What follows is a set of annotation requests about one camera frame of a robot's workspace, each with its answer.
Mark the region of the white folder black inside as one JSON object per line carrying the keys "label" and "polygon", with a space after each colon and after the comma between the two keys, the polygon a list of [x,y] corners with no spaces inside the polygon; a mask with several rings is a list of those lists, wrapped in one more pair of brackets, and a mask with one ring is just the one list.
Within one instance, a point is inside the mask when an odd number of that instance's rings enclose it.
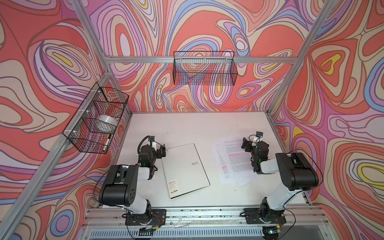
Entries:
{"label": "white folder black inside", "polygon": [[163,168],[171,199],[211,185],[193,143],[166,149]]}

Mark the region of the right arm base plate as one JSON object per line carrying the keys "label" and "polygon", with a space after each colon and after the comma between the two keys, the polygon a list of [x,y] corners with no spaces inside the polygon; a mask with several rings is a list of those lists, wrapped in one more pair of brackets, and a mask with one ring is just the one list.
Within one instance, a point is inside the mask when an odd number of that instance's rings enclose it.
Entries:
{"label": "right arm base plate", "polygon": [[247,224],[275,224],[284,225],[287,220],[284,211],[261,210],[259,208],[245,208],[243,215]]}

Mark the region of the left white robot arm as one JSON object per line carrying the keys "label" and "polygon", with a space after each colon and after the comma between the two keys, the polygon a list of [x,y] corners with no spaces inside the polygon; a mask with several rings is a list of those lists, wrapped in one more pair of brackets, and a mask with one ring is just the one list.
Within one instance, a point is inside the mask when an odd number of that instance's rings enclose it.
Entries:
{"label": "left white robot arm", "polygon": [[98,202],[109,207],[121,207],[135,217],[152,218],[150,201],[139,197],[137,192],[138,182],[151,180],[158,169],[156,160],[166,156],[166,146],[159,147],[140,147],[139,162],[135,165],[111,166],[100,189]]}

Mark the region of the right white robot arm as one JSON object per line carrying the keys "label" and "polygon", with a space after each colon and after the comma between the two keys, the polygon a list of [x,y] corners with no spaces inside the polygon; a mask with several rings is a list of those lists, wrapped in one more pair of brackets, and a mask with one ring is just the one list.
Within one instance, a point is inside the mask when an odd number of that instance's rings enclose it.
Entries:
{"label": "right white robot arm", "polygon": [[251,153],[251,164],[258,175],[280,174],[281,183],[274,192],[265,197],[258,210],[259,219],[271,222],[281,217],[294,196],[320,185],[318,173],[302,153],[276,153],[269,159],[269,144],[243,138],[241,148]]}

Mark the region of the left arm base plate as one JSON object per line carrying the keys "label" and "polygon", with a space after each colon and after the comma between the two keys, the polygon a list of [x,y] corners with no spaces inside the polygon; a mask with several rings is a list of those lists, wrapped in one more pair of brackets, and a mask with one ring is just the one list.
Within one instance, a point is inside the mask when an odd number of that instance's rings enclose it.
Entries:
{"label": "left arm base plate", "polygon": [[122,215],[126,226],[161,227],[166,223],[167,210],[154,209],[142,215],[134,215],[126,212]]}

